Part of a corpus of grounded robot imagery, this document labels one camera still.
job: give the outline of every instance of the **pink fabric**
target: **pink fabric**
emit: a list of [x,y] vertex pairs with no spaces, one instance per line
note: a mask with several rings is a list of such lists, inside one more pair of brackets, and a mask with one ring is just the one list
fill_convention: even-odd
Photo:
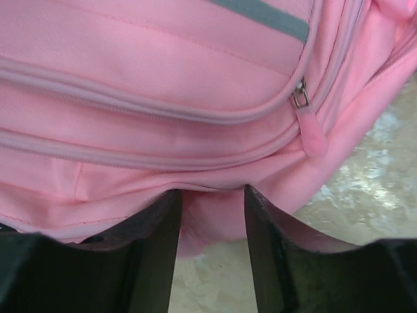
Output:
[[80,241],[181,188],[191,256],[245,237],[246,184],[303,206],[416,70],[416,5],[266,2],[306,45],[206,0],[3,1],[0,223]]

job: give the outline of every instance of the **zipper pull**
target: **zipper pull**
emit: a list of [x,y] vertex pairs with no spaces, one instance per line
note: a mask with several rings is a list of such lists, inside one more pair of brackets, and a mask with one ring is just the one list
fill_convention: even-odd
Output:
[[309,157],[322,157],[328,149],[326,136],[323,134],[317,116],[310,106],[304,78],[293,91],[298,124],[300,125],[301,142],[304,152]]

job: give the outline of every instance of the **gray stripe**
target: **gray stripe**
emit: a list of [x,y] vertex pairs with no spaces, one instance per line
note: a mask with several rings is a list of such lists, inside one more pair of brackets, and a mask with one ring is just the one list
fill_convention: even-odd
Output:
[[309,25],[305,21],[260,0],[212,0],[253,21],[307,42]]

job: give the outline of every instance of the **front pocket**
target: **front pocket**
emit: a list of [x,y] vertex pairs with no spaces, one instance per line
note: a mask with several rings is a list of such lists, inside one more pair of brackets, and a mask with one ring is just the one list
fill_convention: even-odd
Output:
[[0,78],[107,108],[244,123],[289,98],[321,13],[313,0],[148,3],[7,1]]

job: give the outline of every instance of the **stitching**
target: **stitching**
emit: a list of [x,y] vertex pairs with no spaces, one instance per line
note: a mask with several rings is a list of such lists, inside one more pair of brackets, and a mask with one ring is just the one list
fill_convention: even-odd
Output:
[[61,200],[61,201],[69,201],[70,200],[70,199],[68,199],[66,197],[63,197],[63,196],[58,196],[56,194],[50,194],[48,192],[43,192],[43,191],[39,191],[39,190],[29,189],[29,188],[26,188],[24,186],[16,186],[16,185],[13,185],[12,183],[7,183],[7,182],[4,182],[4,181],[0,181],[0,185],[4,185],[6,187],[13,188],[13,189],[18,188],[18,189],[20,189],[22,191],[25,191],[25,192],[32,192],[32,193],[36,192],[37,194],[39,194],[41,196],[44,196],[44,197],[47,197],[47,198],[53,198],[53,199],[56,199],[56,200]]
[[78,190],[79,181],[81,179],[81,173],[83,172],[83,168],[84,168],[84,163],[81,163],[81,165],[79,166],[79,171],[77,174],[76,182],[74,184],[74,200],[77,200],[77,190]]
[[49,3],[60,4],[60,5],[64,6],[64,7],[69,7],[69,8],[73,8],[73,9],[76,9],[76,10],[84,11],[84,12],[87,12],[89,14],[92,14],[92,15],[95,15],[95,16],[98,16],[98,17],[101,17],[101,18],[107,18],[107,19],[110,19],[110,20],[113,20],[113,21],[116,21],[116,22],[125,23],[125,24],[128,24],[128,25],[132,25],[132,26],[136,26],[136,27],[140,27],[140,28],[144,28],[144,29],[149,29],[151,31],[156,31],[156,32],[163,33],[163,34],[166,34],[166,35],[171,35],[171,36],[177,37],[177,38],[179,38],[181,40],[186,40],[186,41],[192,42],[194,44],[197,44],[198,46],[201,46],[201,47],[204,47],[204,48],[208,48],[210,50],[214,50],[214,51],[217,51],[217,52],[222,52],[224,54],[230,55],[232,57],[235,57],[237,59],[243,60],[245,62],[248,62],[248,63],[254,64],[254,65],[257,65],[258,67],[263,67],[263,68],[266,68],[266,69],[271,70],[273,72],[277,72],[279,74],[286,75],[286,74],[284,74],[284,73],[276,70],[275,68],[272,68],[272,67],[270,67],[268,65],[264,65],[264,64],[259,63],[257,61],[254,61],[252,59],[248,59],[247,57],[244,57],[242,55],[238,55],[238,54],[236,54],[234,52],[230,52],[230,51],[227,51],[227,50],[224,50],[224,49],[221,49],[221,48],[217,48],[217,47],[214,47],[214,46],[210,46],[208,44],[205,44],[204,42],[200,42],[198,40],[195,40],[195,39],[192,39],[192,38],[189,38],[189,37],[180,36],[178,34],[175,34],[175,33],[171,32],[171,31],[167,31],[165,29],[160,29],[160,28],[157,28],[157,27],[151,26],[151,25],[140,25],[138,23],[134,23],[134,22],[132,22],[130,20],[127,20],[127,19],[124,19],[124,18],[120,18],[118,16],[113,16],[113,15],[106,14],[106,13],[103,13],[103,12],[98,12],[98,11],[95,11],[95,10],[91,10],[89,8],[84,8],[84,7],[80,7],[80,6],[77,6],[77,5],[64,3],[64,2],[62,2],[60,0],[43,0],[43,1],[44,2],[49,2]]
[[[5,215],[5,214],[0,214],[0,216],[1,217],[5,217],[5,218],[9,218],[9,219],[11,219],[11,220],[17,220],[18,222],[22,222],[22,223],[24,223],[24,224],[26,224],[26,225],[30,225],[30,226],[33,226],[33,227],[39,227],[39,228],[42,228],[42,229],[44,229],[42,226],[37,226],[36,224],[33,224],[33,223],[31,223],[31,222],[29,222],[29,221],[27,221],[27,220],[22,220],[21,218],[17,218],[17,217],[13,217],[13,216],[10,216],[10,215]],[[72,224],[65,224],[65,225],[62,225],[62,226],[58,226],[58,227],[52,227],[52,228],[48,228],[48,229],[51,229],[51,230],[57,230],[57,229],[61,229],[61,228],[65,228],[65,227],[69,227],[69,226],[77,226],[77,225],[86,225],[86,224],[94,224],[94,223],[97,223],[97,222],[109,222],[109,221],[111,221],[111,220],[124,220],[124,219],[126,219],[126,218],[128,218],[129,216],[120,216],[120,217],[111,217],[111,218],[105,218],[105,219],[103,219],[103,220],[90,220],[90,221],[88,221],[88,222],[77,222],[77,223],[72,223]]]

